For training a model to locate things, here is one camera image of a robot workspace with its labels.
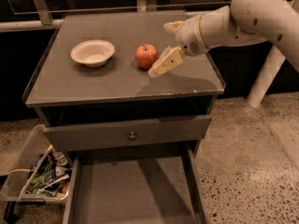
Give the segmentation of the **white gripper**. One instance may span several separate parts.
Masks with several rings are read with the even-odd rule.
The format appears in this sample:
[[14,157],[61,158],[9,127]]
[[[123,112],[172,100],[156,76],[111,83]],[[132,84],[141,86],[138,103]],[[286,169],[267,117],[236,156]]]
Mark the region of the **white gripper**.
[[164,24],[164,29],[175,35],[178,46],[167,47],[148,71],[150,77],[159,77],[184,62],[186,55],[194,57],[208,52],[200,30],[202,16],[196,15],[186,21],[173,21]]

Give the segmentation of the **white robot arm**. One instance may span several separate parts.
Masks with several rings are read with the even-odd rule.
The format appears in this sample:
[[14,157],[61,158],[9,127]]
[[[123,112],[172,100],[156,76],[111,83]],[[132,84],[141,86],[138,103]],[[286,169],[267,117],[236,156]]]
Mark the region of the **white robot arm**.
[[216,47],[238,47],[270,41],[299,70],[299,14],[286,0],[232,0],[230,6],[185,21],[173,21],[164,29],[177,45],[166,48],[149,70],[159,77],[187,56],[198,56]]

